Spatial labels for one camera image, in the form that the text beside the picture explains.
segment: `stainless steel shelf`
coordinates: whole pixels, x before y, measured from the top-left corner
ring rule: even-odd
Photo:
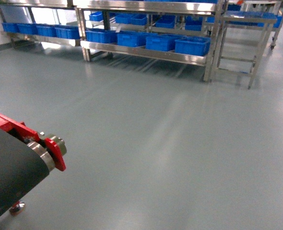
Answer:
[[[2,35],[7,35],[10,38],[18,38],[21,40],[31,41],[31,42],[49,42],[64,46],[80,46],[80,39],[65,39],[58,37],[46,37],[39,35],[21,34],[21,33],[9,33],[1,31]]]
[[[194,30],[182,30],[180,28],[177,29],[169,29],[169,28],[161,28],[153,26],[151,28],[152,32],[155,33],[165,33],[165,34],[176,34],[176,35],[187,35],[187,36],[205,36],[201,33],[201,31]]]
[[[0,4],[50,8],[72,8],[72,0],[0,0]]]
[[[145,57],[145,58],[155,58],[166,61],[173,61],[191,65],[205,66],[207,56],[194,56],[186,54],[178,54],[174,52],[162,52],[156,50],[145,49],[144,46],[141,47],[127,47],[118,46],[115,44],[103,44],[96,42],[81,41],[81,46],[86,49],[94,49],[112,53],[128,54],[133,56]]]
[[[92,25],[103,25],[102,22],[94,22],[90,21]],[[119,23],[110,23],[111,27],[118,27]],[[146,25],[132,25],[132,24],[121,24],[121,30],[137,30],[137,31],[145,31],[147,29]],[[164,33],[164,34],[176,34],[176,35],[187,35],[187,36],[205,36],[201,33],[201,31],[193,31],[193,30],[183,30],[180,28],[169,29],[169,28],[161,28],[161,27],[151,27],[151,31],[155,33]]]
[[[81,9],[113,10],[130,12],[162,12],[181,14],[211,15],[216,4],[188,2],[153,2],[119,0],[73,0],[73,5]]]
[[[101,22],[95,22],[95,21],[89,21],[92,25],[104,25],[103,21]],[[112,23],[110,22],[111,27],[118,27],[121,25],[121,29],[124,30],[146,30],[147,26],[146,25],[133,25],[133,24],[119,24],[119,23]]]
[[[239,17],[230,11],[227,11],[225,15],[222,17],[224,21],[232,21],[232,22],[247,22],[247,23],[269,23],[274,24],[277,22],[277,18],[273,15],[272,18],[259,18],[259,17]]]
[[[213,26],[214,23],[204,23],[205,26]],[[260,26],[251,26],[251,25],[234,25],[228,24],[228,28],[235,28],[235,29],[244,29],[244,30],[263,30],[263,27]],[[273,28],[271,31],[276,32],[277,28]]]

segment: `black conveyor belt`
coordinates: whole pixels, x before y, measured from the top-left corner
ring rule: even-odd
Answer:
[[[0,129],[0,216],[48,175],[36,152]]]

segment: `blue plastic bin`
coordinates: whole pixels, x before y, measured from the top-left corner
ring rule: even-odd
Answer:
[[[176,40],[176,53],[204,56],[209,52],[210,38],[187,37]]]
[[[174,28],[175,27],[175,20],[174,19],[164,19],[161,18],[155,23],[156,27],[162,28]]]
[[[241,5],[229,4],[228,11],[240,11]]]
[[[133,25],[146,25],[147,16],[145,14],[137,14],[131,18],[131,24]]]
[[[117,34],[117,44],[120,46],[138,47],[146,45],[146,37],[155,36],[154,33],[135,31],[121,31]]]
[[[208,23],[214,23],[215,17],[208,17],[207,22]]]
[[[54,26],[50,25],[37,25],[38,35],[56,37],[56,30]]]
[[[185,35],[164,34],[146,37],[146,49],[169,51],[175,49],[175,41]]]
[[[103,14],[102,12],[96,12],[96,13],[92,13],[89,15],[89,20],[90,21],[95,21],[95,22],[99,22],[103,20]]]
[[[19,32],[26,35],[35,35],[38,33],[35,24],[17,24]]]
[[[131,13],[122,13],[115,17],[116,23],[122,23],[122,24],[130,24],[131,18],[135,16],[135,14]]]
[[[191,16],[188,16],[185,19],[186,23],[193,22],[193,21],[203,21],[203,17],[191,17]]]
[[[55,27],[56,36],[67,39],[80,39],[79,29],[75,26]]]
[[[175,20],[176,16],[174,15],[163,15],[162,19],[167,19],[167,20]]]
[[[16,23],[2,23],[5,32],[18,33],[19,29]]]
[[[89,42],[115,43],[117,42],[117,34],[110,30],[91,29],[86,30],[86,40]]]
[[[201,31],[202,21],[189,21],[185,23],[185,30]]]

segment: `metal stand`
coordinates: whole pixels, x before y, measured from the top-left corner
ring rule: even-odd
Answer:
[[[213,61],[213,66],[212,70],[213,72],[217,71],[224,71],[228,73],[233,73],[236,75],[244,75],[244,76],[249,76],[250,81],[248,85],[248,89],[251,88],[251,85],[256,77],[259,65],[261,63],[262,55],[264,53],[264,49],[266,47],[266,44],[268,42],[268,39],[270,37],[271,31],[273,24],[276,22],[275,18],[272,19],[262,19],[262,18],[235,18],[232,15],[226,14],[221,18],[221,28],[218,33],[218,41],[216,43],[216,52],[214,56],[214,61]],[[255,22],[255,23],[264,23],[262,33],[258,42],[257,46],[257,51],[253,59],[245,59],[241,57],[226,57],[223,56],[223,48],[224,48],[224,42],[225,42],[225,37],[227,33],[227,28],[229,27],[230,21],[239,21],[239,22]],[[219,68],[221,59],[225,60],[233,60],[233,61],[239,61],[239,62],[250,62],[251,63],[251,68],[249,73],[244,73],[244,72],[237,72],[229,69],[221,69]]]
[[[73,4],[72,0],[52,0],[52,1],[45,1],[45,2],[37,2],[33,0],[0,0],[0,6],[2,4],[10,5],[10,6],[20,6],[24,7],[26,9],[26,14],[31,20],[32,23],[35,22],[35,18],[32,12],[32,7],[44,7],[44,8],[50,8],[53,10],[53,16],[56,19],[56,24],[59,23],[59,18],[57,14],[57,9],[71,9],[73,10]],[[5,23],[5,17],[2,12],[2,9],[0,7],[0,16]],[[48,36],[40,36],[40,35],[30,35],[30,34],[21,34],[21,33],[8,33],[8,32],[1,32],[4,35],[7,35],[12,42],[12,46],[15,48],[17,47],[17,42],[19,41],[18,46],[21,46],[20,42],[23,42],[23,45],[32,44],[34,42],[48,42],[48,43],[54,43],[59,45],[65,45],[65,46],[80,46],[80,39],[65,39],[65,38],[58,38],[58,37],[48,37]]]
[[[219,0],[217,4],[210,3],[182,3],[182,2],[150,2],[150,1],[120,1],[120,0],[105,0],[105,1],[93,1],[93,0],[74,0],[73,4],[76,6],[77,15],[79,15],[79,28],[81,35],[81,46],[83,48],[83,55],[86,61],[91,61],[91,59],[96,55],[100,55],[104,52],[108,52],[109,55],[112,53],[128,54],[140,57],[148,57],[155,59],[162,59],[192,65],[205,66],[204,81],[210,80],[211,66],[214,57],[215,43],[217,39],[217,32],[219,27],[219,20],[223,11],[223,5],[226,0]],[[83,10],[91,11],[102,11],[103,12],[103,25],[105,30],[110,30],[111,21],[109,18],[110,11],[122,11],[122,12],[142,12],[147,14],[147,24],[146,26],[134,26],[125,24],[116,24],[113,26],[117,27],[117,32],[120,29],[133,29],[154,33],[172,33],[172,34],[185,34],[185,35],[199,35],[207,36],[205,29],[201,32],[197,31],[185,31],[181,27],[183,23],[180,24],[180,28],[159,28],[153,27],[153,17],[152,14],[171,14],[178,16],[214,16],[215,22],[213,25],[213,30],[211,33],[211,45],[208,55],[205,57],[185,55],[174,53],[174,51],[162,52],[155,50],[145,49],[144,46],[141,47],[126,47],[118,46],[116,44],[101,44],[86,41],[85,37],[85,18],[83,15]],[[92,24],[102,24],[101,22],[92,22]],[[89,50],[100,50],[101,52],[91,55]]]

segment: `caster wheel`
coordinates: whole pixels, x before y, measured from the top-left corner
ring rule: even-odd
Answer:
[[[9,209],[9,213],[12,216],[17,216],[20,213],[22,213],[24,210],[25,210],[25,203],[19,201]]]

